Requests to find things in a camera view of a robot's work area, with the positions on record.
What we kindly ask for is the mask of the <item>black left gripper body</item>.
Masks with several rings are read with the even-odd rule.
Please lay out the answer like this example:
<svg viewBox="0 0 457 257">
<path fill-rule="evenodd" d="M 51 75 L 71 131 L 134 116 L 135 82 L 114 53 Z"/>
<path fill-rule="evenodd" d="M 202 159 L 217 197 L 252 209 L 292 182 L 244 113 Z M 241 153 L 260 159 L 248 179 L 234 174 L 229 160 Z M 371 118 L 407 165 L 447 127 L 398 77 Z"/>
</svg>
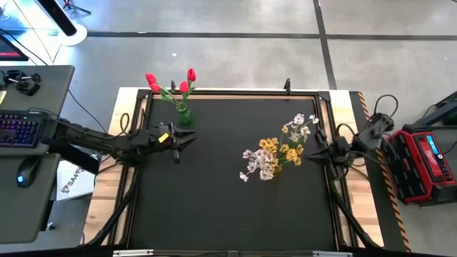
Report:
<svg viewBox="0 0 457 257">
<path fill-rule="evenodd" d="M 180 163 L 180 153 L 175 132 L 176 127 L 173 122 L 168 124 L 161 123 L 160 125 L 155 126 L 151 132 L 153 152 L 156 153 L 170 150 L 173 162 Z M 168 133 L 169 137 L 163 143 L 160 143 L 158 139 L 164 133 Z"/>
</svg>

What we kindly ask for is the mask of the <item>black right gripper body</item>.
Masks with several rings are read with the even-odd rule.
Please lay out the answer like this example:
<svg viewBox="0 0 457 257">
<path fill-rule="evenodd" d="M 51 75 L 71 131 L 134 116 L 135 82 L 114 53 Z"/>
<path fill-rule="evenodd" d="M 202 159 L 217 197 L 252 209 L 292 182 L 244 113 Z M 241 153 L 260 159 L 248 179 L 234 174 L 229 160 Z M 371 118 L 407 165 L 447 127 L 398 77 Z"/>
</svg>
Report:
<svg viewBox="0 0 457 257">
<path fill-rule="evenodd" d="M 316 143 L 318 152 L 327 151 L 331 161 L 329 165 L 323 165 L 329 169 L 331 178 L 343 178 L 348 173 L 348 169 L 352 164 L 350 160 L 350 146 L 347 140 L 342 136 L 337 136 L 331 143 L 327 141 L 327 136 L 324 130 L 316 133 Z"/>
</svg>

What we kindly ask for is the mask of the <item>yellow artificial flower bunch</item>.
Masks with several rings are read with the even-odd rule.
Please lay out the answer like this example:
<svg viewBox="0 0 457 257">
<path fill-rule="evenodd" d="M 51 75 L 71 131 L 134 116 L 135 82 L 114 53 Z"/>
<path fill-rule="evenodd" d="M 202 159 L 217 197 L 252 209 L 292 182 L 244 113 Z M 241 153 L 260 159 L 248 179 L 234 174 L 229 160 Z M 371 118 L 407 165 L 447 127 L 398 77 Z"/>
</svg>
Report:
<svg viewBox="0 0 457 257">
<path fill-rule="evenodd" d="M 279 138 L 263 138 L 259 141 L 260 149 L 265 153 L 265 161 L 271 166 L 275 163 L 301 165 L 301 155 L 308 138 L 308 127 L 304 125 L 283 125 Z"/>
</svg>

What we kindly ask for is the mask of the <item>white artificial flower bunch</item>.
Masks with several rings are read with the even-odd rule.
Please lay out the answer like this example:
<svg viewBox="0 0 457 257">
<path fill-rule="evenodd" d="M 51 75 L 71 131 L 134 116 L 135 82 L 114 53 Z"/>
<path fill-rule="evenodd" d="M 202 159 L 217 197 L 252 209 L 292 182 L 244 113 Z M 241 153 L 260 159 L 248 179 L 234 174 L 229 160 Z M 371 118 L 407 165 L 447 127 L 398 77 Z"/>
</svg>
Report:
<svg viewBox="0 0 457 257">
<path fill-rule="evenodd" d="M 294 116 L 294 118 L 291 121 L 289 121 L 287 124 L 292 123 L 293 125 L 307 126 L 308 127 L 308 138 L 309 138 L 311 135 L 311 130 L 310 130 L 309 126 L 316 125 L 319 121 L 320 121 L 319 118 L 315 114 L 311 114 L 308 117 L 306 117 L 304 114 L 296 114 Z M 259 177 L 262 181 L 268 181 L 275 177 L 273 175 L 273 167 L 271 167 L 265 161 L 264 154 L 265 153 L 260 149 L 260 147 L 256 151 L 251 151 L 251 150 L 246 149 L 243 152 L 242 157 L 248 161 L 248 165 L 246 167 L 247 172 L 239 173 L 239 178 L 243 182 L 247 182 L 250 178 L 250 175 L 257 171 L 258 171 Z"/>
</svg>

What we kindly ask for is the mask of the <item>green glass vase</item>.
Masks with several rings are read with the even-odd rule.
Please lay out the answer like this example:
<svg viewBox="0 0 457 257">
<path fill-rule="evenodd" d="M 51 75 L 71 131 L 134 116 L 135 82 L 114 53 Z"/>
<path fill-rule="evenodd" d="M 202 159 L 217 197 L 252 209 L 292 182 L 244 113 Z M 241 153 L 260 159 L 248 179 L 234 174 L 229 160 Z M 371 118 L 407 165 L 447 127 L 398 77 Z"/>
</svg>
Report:
<svg viewBox="0 0 457 257">
<path fill-rule="evenodd" d="M 194 119 L 189 108 L 179 109 L 179 123 L 181 126 L 190 126 Z"/>
</svg>

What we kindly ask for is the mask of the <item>hazard striped edge strip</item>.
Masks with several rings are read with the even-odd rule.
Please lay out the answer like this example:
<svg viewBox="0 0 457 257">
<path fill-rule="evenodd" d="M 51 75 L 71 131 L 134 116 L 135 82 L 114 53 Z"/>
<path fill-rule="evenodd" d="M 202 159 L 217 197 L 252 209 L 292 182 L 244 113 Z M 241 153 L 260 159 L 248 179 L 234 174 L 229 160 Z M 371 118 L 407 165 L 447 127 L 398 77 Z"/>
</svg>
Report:
<svg viewBox="0 0 457 257">
<path fill-rule="evenodd" d="M 368 152 L 363 166 L 351 169 L 346 179 L 351 209 L 372 241 L 394 251 L 411 251 L 393 179 L 383 152 Z"/>
</svg>

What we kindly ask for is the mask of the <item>red black power unit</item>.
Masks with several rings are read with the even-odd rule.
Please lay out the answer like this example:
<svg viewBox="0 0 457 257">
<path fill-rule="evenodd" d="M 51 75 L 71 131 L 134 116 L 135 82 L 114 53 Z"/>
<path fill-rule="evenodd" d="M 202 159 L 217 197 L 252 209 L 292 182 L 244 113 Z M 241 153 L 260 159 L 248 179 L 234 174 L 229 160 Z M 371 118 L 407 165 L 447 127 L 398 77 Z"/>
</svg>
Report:
<svg viewBox="0 0 457 257">
<path fill-rule="evenodd" d="M 394 191 L 406 205 L 457 203 L 457 140 L 441 146 L 434 129 L 408 124 L 383 145 Z"/>
</svg>

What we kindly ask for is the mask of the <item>white printed box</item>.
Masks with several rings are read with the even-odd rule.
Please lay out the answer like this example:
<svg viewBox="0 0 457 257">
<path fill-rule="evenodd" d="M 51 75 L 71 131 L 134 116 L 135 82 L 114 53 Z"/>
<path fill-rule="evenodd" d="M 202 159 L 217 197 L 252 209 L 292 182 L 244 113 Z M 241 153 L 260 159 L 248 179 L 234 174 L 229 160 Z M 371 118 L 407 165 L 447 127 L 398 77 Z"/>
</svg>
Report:
<svg viewBox="0 0 457 257">
<path fill-rule="evenodd" d="M 94 192 L 95 175 L 68 161 L 60 161 L 56 173 L 56 200 L 65 201 Z"/>
</svg>

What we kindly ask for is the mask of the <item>black computer mouse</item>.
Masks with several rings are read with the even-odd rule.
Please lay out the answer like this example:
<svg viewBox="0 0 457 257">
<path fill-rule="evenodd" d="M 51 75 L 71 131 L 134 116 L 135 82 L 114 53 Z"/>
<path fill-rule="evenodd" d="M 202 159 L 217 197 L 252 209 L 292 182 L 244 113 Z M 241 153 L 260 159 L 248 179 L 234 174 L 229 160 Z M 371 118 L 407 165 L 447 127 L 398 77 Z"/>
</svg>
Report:
<svg viewBox="0 0 457 257">
<path fill-rule="evenodd" d="M 16 185 L 19 188 L 28 188 L 35 181 L 41 158 L 30 156 L 25 158 L 19 165 L 16 172 Z"/>
</svg>

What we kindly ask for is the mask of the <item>black stand white base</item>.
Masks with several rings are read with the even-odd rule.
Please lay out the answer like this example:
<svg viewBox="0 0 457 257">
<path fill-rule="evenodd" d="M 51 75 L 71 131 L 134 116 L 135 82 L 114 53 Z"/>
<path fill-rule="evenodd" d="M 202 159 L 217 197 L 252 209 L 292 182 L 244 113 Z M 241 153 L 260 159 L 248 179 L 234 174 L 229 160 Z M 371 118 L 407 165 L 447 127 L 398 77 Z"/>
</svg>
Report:
<svg viewBox="0 0 457 257">
<path fill-rule="evenodd" d="M 35 0 L 41 9 L 48 14 L 51 20 L 60 29 L 59 38 L 65 46 L 75 46 L 86 39 L 88 31 L 85 26 L 75 24 L 66 14 L 66 11 L 77 10 L 91 14 L 87 9 L 75 5 L 72 0 Z"/>
</svg>

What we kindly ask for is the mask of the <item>backlit keyboard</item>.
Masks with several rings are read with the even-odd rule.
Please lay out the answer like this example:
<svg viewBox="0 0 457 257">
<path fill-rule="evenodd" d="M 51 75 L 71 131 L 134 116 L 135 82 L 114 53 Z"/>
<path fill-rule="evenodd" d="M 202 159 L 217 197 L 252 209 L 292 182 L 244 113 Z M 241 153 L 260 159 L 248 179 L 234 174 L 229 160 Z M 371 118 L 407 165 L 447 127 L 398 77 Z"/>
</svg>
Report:
<svg viewBox="0 0 457 257">
<path fill-rule="evenodd" d="M 40 111 L 0 111 L 0 147 L 36 148 L 47 118 Z"/>
</svg>

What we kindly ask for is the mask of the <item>black clamp tool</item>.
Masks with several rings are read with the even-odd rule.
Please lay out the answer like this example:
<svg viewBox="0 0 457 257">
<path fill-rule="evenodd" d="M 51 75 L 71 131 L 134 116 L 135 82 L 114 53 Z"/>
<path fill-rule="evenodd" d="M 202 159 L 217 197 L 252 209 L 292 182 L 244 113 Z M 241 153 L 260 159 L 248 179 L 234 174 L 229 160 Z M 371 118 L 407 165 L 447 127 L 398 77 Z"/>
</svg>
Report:
<svg viewBox="0 0 457 257">
<path fill-rule="evenodd" d="M 14 85 L 19 93 L 33 96 L 41 88 L 41 76 L 38 73 L 28 76 L 21 70 L 8 70 L 0 71 L 0 75 L 0 90 L 6 90 L 9 85 Z"/>
</svg>

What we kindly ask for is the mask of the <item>grey side desk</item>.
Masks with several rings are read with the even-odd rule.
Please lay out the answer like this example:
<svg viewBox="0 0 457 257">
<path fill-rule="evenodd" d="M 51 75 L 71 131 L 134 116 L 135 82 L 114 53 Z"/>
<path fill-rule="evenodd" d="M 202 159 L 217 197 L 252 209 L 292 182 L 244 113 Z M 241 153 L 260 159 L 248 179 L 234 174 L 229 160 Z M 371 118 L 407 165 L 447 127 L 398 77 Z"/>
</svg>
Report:
<svg viewBox="0 0 457 257">
<path fill-rule="evenodd" d="M 2 71 L 10 69 L 27 75 L 38 73 L 41 88 L 35 95 L 26 96 L 9 86 L 0 103 L 0 111 L 40 108 L 61 113 L 75 71 L 72 65 L 0 66 Z M 43 155 L 35 181 L 27 188 L 20 188 L 16 183 L 16 172 L 24 159 L 24 156 L 0 154 L 0 244 L 36 240 L 44 223 L 61 155 Z"/>
</svg>

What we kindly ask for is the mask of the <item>black frame strut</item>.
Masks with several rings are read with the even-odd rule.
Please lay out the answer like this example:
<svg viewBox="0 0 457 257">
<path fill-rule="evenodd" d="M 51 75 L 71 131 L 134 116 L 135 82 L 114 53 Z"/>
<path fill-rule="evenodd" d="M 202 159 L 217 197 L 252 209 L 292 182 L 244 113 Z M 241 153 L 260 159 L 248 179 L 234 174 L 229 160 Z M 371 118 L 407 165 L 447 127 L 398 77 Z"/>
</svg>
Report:
<svg viewBox="0 0 457 257">
<path fill-rule="evenodd" d="M 366 248 L 381 248 L 377 243 L 375 243 L 371 237 L 364 231 L 361 224 L 356 220 L 355 216 L 352 214 L 349 207 L 344 203 L 341 195 L 338 193 L 338 190 L 334 182 L 330 182 L 331 195 L 334 197 L 334 201 L 337 206 L 341 209 L 346 220 L 348 221 L 349 226 L 351 226 L 356 233 L 356 235 L 361 239 L 361 242 Z"/>
<path fill-rule="evenodd" d="M 114 230 L 114 226 L 118 223 L 121 213 L 135 199 L 135 193 L 138 183 L 138 173 L 139 172 L 137 168 L 134 168 L 132 181 L 128 191 L 121 199 L 121 201 L 115 205 L 113 213 L 110 215 L 107 222 L 103 225 L 99 232 L 88 243 L 85 243 L 86 246 L 100 246 L 103 243 L 104 239 L 110 234 L 110 232 Z"/>
</svg>

